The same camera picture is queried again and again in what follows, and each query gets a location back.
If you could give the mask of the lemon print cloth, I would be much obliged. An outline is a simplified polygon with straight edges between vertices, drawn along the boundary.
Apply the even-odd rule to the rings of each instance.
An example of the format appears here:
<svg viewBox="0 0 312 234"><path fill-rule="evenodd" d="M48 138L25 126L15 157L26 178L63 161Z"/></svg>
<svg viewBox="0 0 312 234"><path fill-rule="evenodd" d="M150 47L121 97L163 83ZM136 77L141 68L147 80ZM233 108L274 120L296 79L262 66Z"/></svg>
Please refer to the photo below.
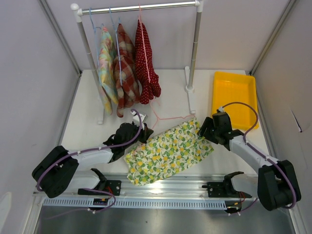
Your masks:
<svg viewBox="0 0 312 234"><path fill-rule="evenodd" d="M199 128L194 117L132 148L124 158L129 181L135 186L151 184L200 163L214 149L197 134Z"/></svg>

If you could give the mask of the pink wire hanger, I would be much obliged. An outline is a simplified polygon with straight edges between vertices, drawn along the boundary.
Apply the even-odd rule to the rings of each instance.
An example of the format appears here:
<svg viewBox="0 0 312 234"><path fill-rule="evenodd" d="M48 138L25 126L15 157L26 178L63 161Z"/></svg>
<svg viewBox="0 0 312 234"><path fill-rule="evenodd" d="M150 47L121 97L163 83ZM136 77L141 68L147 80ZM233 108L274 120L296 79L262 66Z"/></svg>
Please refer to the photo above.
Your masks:
<svg viewBox="0 0 312 234"><path fill-rule="evenodd" d="M146 70L147 70L147 76L148 76L148 81L151 81L150 78L150 72L149 72L149 67L148 67L148 59L147 59L147 54L146 54L146 47L145 47L145 40L144 40L144 32L143 32L143 25L142 25L142 14L141 14L141 6L140 3L138 4L139 6L139 24L140 24L140 30L141 30L141 36L142 36L142 44L143 44L143 51L144 51L144 57L145 57L145 64L146 64Z"/></svg>
<svg viewBox="0 0 312 234"><path fill-rule="evenodd" d="M151 100L151 102L150 102L150 107L151 107L152 113L154 114L154 116L155 116L155 118L156 118L156 121L155 121L155 123L152 125L151 129L154 129L154 127L157 125L157 123L158 123L159 121L162 121L162 120L186 119L186 118L189 118L189 117L195 117L194 114L190 114L190 115L187 115L187 116L184 116L184 117L183 117L183 116L179 116L179 117L168 117L168 118L159 117L158 114L157 114L157 112L155 111L155 109L154 109L154 107L153 107L153 104L154 104L154 103L157 103L158 106L160 106L160 103L159 103L158 100L156 100L156 99ZM140 123L138 126L141 127L142 129L144 129L144 125L142 125L142 123Z"/></svg>

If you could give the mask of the red polka dot skirt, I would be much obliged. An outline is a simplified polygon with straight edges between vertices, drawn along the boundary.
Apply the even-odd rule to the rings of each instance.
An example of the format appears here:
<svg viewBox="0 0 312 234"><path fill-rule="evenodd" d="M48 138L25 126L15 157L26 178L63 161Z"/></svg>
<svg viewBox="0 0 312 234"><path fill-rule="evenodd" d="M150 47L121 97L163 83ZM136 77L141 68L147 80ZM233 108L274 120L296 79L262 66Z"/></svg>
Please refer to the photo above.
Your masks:
<svg viewBox="0 0 312 234"><path fill-rule="evenodd" d="M153 67L153 52L145 25L137 21L135 36L135 71L141 84L140 103L148 104L150 100L161 95L159 76Z"/></svg>

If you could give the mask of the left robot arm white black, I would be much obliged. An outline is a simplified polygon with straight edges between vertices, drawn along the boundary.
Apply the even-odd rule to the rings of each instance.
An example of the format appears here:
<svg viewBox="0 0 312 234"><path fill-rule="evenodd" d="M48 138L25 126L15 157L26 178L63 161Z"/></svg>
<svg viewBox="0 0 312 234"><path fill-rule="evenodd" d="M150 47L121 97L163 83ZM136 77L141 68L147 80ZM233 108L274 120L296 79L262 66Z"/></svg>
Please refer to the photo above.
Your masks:
<svg viewBox="0 0 312 234"><path fill-rule="evenodd" d="M49 198L70 192L119 195L119 191L113 188L115 183L95 166L119 160L130 146L137 142L145 143L152 133L146 123L142 127L133 122L123 123L99 147L71 153L61 145L56 146L32 172L36 189Z"/></svg>

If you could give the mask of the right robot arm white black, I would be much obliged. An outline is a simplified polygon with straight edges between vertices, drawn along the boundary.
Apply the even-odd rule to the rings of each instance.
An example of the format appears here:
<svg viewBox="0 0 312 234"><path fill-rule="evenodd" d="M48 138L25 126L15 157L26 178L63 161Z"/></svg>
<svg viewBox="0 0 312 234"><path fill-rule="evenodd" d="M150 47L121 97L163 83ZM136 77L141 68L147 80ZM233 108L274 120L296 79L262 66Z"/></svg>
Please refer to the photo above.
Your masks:
<svg viewBox="0 0 312 234"><path fill-rule="evenodd" d="M267 155L248 142L245 133L232 128L226 112L206 117L198 135L209 142L224 146L257 173L257 177L248 176L241 171L225 175L222 190L228 197L239 192L256 196L268 211L277 208L291 209L301 200L293 164L288 160L280 161Z"/></svg>

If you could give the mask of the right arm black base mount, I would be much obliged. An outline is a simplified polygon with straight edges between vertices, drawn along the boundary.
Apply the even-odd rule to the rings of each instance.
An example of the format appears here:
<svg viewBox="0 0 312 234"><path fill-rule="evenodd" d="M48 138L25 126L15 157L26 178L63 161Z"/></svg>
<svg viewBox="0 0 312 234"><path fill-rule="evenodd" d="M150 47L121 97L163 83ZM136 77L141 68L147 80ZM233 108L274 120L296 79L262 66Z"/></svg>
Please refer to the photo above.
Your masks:
<svg viewBox="0 0 312 234"><path fill-rule="evenodd" d="M223 182L207 182L201 188L207 190L209 198L252 198L247 193L233 192Z"/></svg>

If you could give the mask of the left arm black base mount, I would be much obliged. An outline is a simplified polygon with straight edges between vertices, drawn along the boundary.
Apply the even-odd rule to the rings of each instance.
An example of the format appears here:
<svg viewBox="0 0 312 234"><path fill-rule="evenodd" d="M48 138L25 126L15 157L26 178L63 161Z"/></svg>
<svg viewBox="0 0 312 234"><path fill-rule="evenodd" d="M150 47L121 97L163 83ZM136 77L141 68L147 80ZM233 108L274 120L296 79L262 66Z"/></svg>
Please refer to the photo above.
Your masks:
<svg viewBox="0 0 312 234"><path fill-rule="evenodd" d="M78 189L79 195L108 195L107 193L119 196L121 191L121 180L100 181L93 189Z"/></svg>

